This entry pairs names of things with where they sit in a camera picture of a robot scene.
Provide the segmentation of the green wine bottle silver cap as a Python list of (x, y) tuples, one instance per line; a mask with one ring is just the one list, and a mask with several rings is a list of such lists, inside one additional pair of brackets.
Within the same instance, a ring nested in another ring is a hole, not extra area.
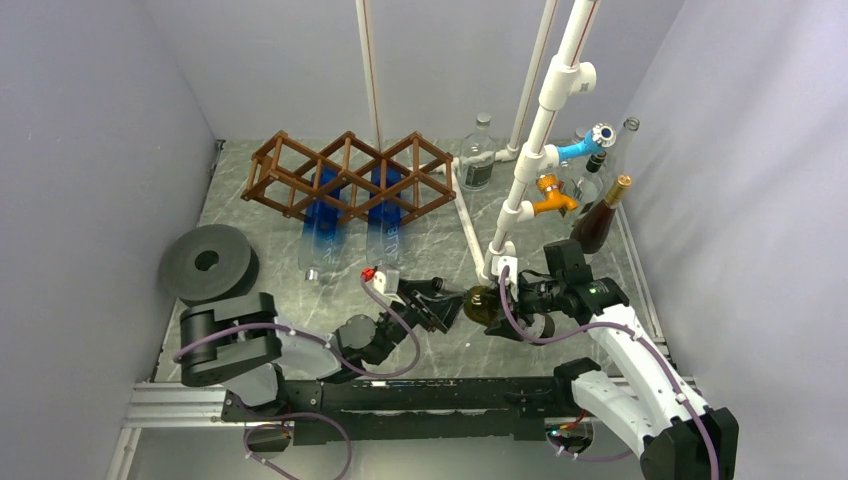
[(461, 313), (472, 322), (486, 327), (498, 318), (506, 318), (500, 296), (494, 288), (483, 285), (472, 286), (470, 289), (457, 287), (458, 294), (465, 295)]

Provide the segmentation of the dark bottle gold cap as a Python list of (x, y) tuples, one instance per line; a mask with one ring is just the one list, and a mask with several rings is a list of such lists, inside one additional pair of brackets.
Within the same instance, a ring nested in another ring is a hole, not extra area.
[(604, 245), (617, 208), (631, 186), (629, 175), (619, 175), (605, 196), (578, 220), (570, 238), (579, 243), (584, 255), (594, 255)]

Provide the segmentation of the clear bottle black cap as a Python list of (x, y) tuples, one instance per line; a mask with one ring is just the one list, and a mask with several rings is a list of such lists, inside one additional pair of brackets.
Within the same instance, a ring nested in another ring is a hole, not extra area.
[(607, 158), (606, 152), (592, 154), (585, 165), (570, 178), (567, 184), (566, 194), (577, 203), (575, 210), (569, 211), (563, 220), (569, 227), (573, 227), (594, 205), (603, 191), (603, 182), (600, 170)]

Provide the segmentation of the tall clear wine bottle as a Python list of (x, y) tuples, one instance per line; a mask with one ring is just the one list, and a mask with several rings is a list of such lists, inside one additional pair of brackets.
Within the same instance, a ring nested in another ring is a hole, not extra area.
[(638, 117), (627, 117), (617, 131), (614, 145), (606, 150), (607, 158), (601, 168), (601, 179), (605, 189), (608, 189), (617, 176), (623, 173), (630, 145), (640, 125)]

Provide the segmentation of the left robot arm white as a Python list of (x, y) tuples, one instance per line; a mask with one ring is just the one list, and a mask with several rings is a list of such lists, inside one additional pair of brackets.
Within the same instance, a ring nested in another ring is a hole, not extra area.
[(422, 346), (417, 327), (446, 333), (467, 293), (440, 277), (383, 283), (361, 280), (381, 307), (376, 318), (357, 314), (331, 333), (294, 326), (277, 312), (271, 294), (259, 292), (192, 307), (180, 316), (181, 346), (173, 360), (187, 387), (222, 385), (258, 417), (272, 420), (287, 406), (285, 368), (331, 384), (359, 377), (380, 378), (375, 366), (404, 341), (413, 345), (410, 363), (384, 373), (390, 379), (412, 370)]

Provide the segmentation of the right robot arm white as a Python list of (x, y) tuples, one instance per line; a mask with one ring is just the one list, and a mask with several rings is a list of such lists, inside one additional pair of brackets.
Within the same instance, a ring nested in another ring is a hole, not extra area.
[(673, 368), (611, 278), (596, 278), (575, 240), (544, 247), (548, 271), (529, 282), (513, 256), (496, 261), (494, 313), (514, 338), (548, 345), (588, 334), (618, 367), (624, 391), (589, 358), (555, 368), (557, 411), (587, 411), (638, 457), (646, 479), (731, 479), (739, 423), (714, 408)]

